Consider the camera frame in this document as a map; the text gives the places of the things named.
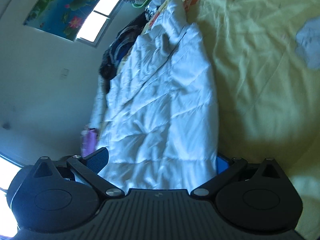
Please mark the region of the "white puffer jacket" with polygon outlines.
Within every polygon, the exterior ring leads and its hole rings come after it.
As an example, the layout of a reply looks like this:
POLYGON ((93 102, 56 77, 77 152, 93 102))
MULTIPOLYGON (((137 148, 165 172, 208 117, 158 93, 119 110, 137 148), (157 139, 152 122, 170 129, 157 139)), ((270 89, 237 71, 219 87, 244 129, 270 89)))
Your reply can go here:
POLYGON ((213 68, 182 0, 171 0, 138 36, 106 101, 98 147, 109 161, 101 177, 124 191, 191 191, 216 175, 213 68))

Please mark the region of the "dark folded clothes pile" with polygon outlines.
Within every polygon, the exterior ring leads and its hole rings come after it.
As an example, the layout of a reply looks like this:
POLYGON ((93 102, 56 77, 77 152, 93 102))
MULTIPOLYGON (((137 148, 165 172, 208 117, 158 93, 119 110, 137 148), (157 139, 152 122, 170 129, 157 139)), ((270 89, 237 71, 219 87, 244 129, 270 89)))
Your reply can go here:
POLYGON ((143 12, 124 27, 105 50, 99 75, 103 78, 103 88, 106 94, 110 91, 110 81, 116 76, 121 60, 134 45, 146 24, 147 20, 143 12))

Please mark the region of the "purple garment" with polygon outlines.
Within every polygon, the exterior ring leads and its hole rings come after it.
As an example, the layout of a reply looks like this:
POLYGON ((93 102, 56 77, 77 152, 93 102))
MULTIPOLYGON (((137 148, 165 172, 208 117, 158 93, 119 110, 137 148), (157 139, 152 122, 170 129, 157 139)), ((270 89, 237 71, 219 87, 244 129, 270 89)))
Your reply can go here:
POLYGON ((87 128, 81 132, 81 156, 86 157, 95 151, 98 131, 95 128, 87 128))

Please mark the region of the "white printed quilt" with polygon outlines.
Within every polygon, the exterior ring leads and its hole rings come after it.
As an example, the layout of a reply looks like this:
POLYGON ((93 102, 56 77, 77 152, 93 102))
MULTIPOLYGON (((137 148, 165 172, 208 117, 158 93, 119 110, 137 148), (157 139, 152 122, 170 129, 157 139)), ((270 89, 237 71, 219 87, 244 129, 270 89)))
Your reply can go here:
POLYGON ((104 116, 107 109, 106 89, 107 82, 101 75, 99 75, 97 93, 94 98, 93 109, 88 124, 89 129, 96 130, 98 137, 100 137, 104 116))

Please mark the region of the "yellow floral bed sheet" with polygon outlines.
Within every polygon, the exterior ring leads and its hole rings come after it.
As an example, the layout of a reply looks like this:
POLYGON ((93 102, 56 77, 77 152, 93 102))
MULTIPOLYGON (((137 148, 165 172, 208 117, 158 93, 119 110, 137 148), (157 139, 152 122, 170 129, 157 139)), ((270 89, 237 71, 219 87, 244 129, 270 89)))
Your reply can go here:
POLYGON ((274 158, 303 201, 297 231, 319 237, 319 0, 188 0, 215 72, 219 152, 274 158))

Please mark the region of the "bright window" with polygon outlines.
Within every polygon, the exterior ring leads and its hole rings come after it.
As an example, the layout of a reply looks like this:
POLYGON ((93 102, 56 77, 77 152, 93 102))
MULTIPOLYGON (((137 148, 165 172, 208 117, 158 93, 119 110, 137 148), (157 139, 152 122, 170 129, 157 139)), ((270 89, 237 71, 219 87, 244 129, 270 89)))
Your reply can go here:
POLYGON ((96 47, 120 5, 121 0, 99 0, 81 26, 76 39, 96 47))

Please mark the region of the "lotus flower roller blind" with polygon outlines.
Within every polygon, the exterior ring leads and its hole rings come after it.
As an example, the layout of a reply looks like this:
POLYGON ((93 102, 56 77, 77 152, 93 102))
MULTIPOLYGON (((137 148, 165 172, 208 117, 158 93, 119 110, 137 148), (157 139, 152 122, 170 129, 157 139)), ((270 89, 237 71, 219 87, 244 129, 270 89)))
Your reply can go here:
POLYGON ((24 25, 74 41, 100 0, 38 0, 24 25))

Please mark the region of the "silver crumpled plastic bag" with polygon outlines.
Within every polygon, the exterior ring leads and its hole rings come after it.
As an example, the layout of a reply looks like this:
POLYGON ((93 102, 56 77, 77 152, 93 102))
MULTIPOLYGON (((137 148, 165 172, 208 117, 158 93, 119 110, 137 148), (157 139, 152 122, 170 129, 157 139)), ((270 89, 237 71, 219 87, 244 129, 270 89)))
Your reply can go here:
POLYGON ((151 2, 145 8, 145 18, 147 21, 152 19, 163 2, 164 0, 151 0, 151 2))

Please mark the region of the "white wall switch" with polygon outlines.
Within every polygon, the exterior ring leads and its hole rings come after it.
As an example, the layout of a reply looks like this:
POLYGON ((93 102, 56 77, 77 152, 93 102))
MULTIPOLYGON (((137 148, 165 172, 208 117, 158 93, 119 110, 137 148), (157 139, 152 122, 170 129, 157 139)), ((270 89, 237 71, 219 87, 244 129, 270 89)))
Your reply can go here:
POLYGON ((63 68, 60 73, 60 79, 66 79, 69 74, 69 69, 63 68))

